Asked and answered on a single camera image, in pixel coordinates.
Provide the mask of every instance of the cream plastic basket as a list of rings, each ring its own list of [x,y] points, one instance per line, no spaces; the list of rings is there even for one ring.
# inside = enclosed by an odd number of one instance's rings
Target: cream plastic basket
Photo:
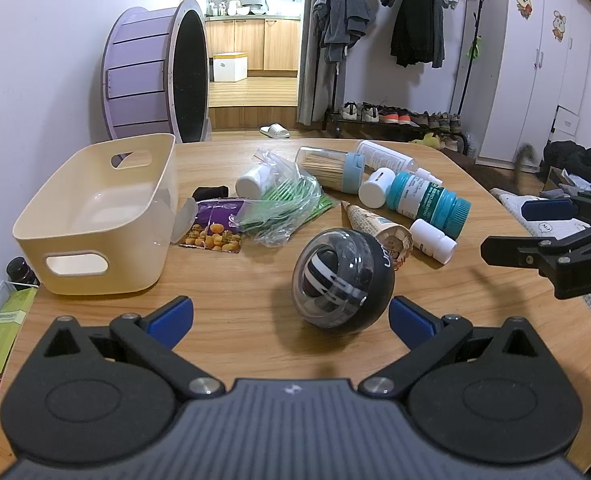
[[[118,294],[158,280],[178,208],[174,147],[172,134],[93,144],[46,181],[13,236],[48,290]]]

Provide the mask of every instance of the kitchen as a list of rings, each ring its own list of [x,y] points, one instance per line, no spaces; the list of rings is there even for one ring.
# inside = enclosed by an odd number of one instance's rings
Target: kitchen
[[[205,2],[208,56],[213,60],[216,54],[245,52],[248,69],[248,77],[239,81],[210,82],[213,126],[251,128],[268,120],[293,122],[303,0]]]

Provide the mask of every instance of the yellow-green package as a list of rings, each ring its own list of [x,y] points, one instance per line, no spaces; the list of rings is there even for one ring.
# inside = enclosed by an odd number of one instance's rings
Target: yellow-green package
[[[0,374],[36,292],[33,287],[16,290],[0,310]]]

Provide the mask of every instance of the white slipper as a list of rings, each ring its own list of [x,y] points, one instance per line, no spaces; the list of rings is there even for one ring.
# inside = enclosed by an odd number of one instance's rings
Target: white slipper
[[[271,124],[271,126],[262,126],[259,131],[265,134],[267,137],[271,137],[272,139],[289,138],[288,130],[281,124],[277,123]]]

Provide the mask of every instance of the wooden table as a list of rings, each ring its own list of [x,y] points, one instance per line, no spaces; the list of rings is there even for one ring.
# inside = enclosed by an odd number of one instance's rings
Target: wooden table
[[[443,267],[414,251],[396,274],[395,294],[408,296],[436,316],[455,312],[476,325],[499,326],[508,316],[527,317],[582,399],[584,419],[569,458],[586,470],[591,465],[591,312],[579,298],[556,300],[549,281],[534,270],[487,266],[480,257],[482,240],[524,236],[524,229],[442,153],[415,144],[385,144],[416,157],[473,205],[451,262]],[[267,139],[178,146],[180,200],[198,186],[226,184],[233,190],[258,148],[293,159],[302,145],[348,151],[354,141]],[[359,203],[357,196],[343,197]],[[410,225],[390,210],[382,209],[382,214]],[[137,294],[71,297],[41,288],[6,366],[2,394],[56,316],[71,314],[82,325],[102,325],[124,312],[147,314],[179,294],[194,301],[195,322],[175,351],[227,386],[237,377],[349,377],[357,384],[407,348],[389,329],[386,315],[356,336],[333,337],[296,313],[290,299],[294,263],[313,236],[332,226],[350,227],[341,207],[304,226],[283,248],[247,242],[242,253],[228,254],[171,247],[159,282]],[[12,459],[0,427],[0,473]]]

